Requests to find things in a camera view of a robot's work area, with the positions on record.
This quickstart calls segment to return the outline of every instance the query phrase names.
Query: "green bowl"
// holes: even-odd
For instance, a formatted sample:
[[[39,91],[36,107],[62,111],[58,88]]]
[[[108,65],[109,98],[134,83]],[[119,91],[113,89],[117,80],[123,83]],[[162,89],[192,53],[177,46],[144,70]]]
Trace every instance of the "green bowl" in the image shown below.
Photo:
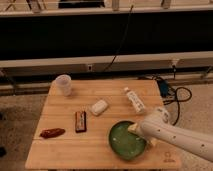
[[[134,124],[131,121],[121,121],[115,124],[109,134],[109,144],[112,150],[125,160],[132,160],[143,153],[146,140],[130,133],[127,129]]]

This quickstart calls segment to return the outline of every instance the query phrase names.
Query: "black panel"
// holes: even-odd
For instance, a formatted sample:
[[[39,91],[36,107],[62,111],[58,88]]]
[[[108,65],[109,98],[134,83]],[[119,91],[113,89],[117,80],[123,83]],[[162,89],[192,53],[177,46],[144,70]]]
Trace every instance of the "black panel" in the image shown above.
[[[128,14],[0,18],[0,58],[114,55]],[[212,51],[213,11],[132,14],[121,54]]]

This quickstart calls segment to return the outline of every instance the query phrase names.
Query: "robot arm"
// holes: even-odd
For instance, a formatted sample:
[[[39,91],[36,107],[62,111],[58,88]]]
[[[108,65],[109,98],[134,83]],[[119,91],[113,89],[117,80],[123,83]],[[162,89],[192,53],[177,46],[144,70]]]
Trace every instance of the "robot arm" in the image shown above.
[[[169,124],[170,114],[158,107],[137,124],[135,133],[147,140],[154,137],[213,162],[213,136],[181,129]]]

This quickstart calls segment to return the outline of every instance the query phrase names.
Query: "speckled floor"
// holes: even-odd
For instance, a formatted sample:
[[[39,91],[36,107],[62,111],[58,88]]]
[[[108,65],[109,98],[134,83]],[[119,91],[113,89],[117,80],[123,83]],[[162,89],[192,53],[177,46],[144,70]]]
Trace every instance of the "speckled floor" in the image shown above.
[[[213,135],[213,84],[190,85],[193,98],[181,104],[178,126]],[[24,171],[24,164],[46,95],[0,97],[0,146],[7,155],[0,158],[0,171]],[[174,114],[175,104],[167,107]],[[180,171],[213,171],[213,163],[181,150]]]

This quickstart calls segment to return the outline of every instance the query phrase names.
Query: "plastic cup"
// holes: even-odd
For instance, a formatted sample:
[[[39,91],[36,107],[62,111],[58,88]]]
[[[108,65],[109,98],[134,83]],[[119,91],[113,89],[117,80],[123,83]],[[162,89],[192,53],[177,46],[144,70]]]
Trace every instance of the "plastic cup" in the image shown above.
[[[59,75],[55,82],[62,95],[69,96],[71,94],[71,77],[69,75]]]

